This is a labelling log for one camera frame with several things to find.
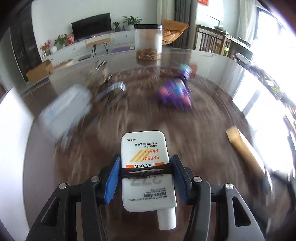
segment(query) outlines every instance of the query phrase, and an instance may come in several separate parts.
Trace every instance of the blue gripper pad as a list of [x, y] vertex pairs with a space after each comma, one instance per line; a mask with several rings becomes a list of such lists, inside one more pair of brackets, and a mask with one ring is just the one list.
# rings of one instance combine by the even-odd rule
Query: blue gripper pad
[[174, 183], [177, 187], [179, 197], [186, 205], [188, 205], [189, 203], [188, 193], [192, 186], [191, 180], [182, 162], [180, 161], [178, 155], [173, 155], [170, 158], [170, 164], [172, 165]]
[[114, 193], [116, 190], [116, 186], [118, 183], [119, 178], [119, 170], [121, 167], [121, 156], [118, 155], [115, 164], [110, 172], [110, 175], [107, 179], [106, 186], [105, 186], [105, 196], [104, 202], [105, 204], [109, 204], [109, 202], [113, 199]]

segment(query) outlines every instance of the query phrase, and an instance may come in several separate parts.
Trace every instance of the gray curtain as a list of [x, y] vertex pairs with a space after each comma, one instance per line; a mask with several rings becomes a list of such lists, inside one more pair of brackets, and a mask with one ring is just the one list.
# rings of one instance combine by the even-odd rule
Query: gray curtain
[[[175, 21], [190, 22], [191, 0], [175, 0]], [[175, 48], [186, 48], [188, 44], [189, 28], [174, 43]]]

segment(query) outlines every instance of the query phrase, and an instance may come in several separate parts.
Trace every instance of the elastic band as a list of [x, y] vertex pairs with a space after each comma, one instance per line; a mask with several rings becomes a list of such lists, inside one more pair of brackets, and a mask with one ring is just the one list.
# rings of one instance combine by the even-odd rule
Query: elastic band
[[170, 163], [163, 164], [155, 167], [143, 167], [143, 168], [122, 168], [120, 171], [121, 178], [136, 177], [145, 178], [151, 175], [171, 174], [172, 167]]

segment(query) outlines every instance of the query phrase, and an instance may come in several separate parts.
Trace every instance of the white sunscreen bottle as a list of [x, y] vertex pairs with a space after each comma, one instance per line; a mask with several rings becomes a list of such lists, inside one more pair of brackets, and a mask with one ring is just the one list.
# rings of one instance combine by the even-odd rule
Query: white sunscreen bottle
[[[131, 132], [121, 139], [121, 168], [154, 167], [169, 163], [160, 131]], [[177, 206], [172, 174], [122, 179], [123, 206], [130, 212], [157, 211], [160, 230], [176, 227]]]

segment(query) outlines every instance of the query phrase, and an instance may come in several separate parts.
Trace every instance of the white sheer curtain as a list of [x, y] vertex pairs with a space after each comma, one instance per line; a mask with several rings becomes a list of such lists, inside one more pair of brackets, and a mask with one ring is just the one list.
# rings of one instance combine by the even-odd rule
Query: white sheer curtain
[[239, 0], [237, 37], [252, 44], [256, 25], [256, 0]]
[[163, 19], [175, 20], [175, 0], [157, 0], [157, 23]]

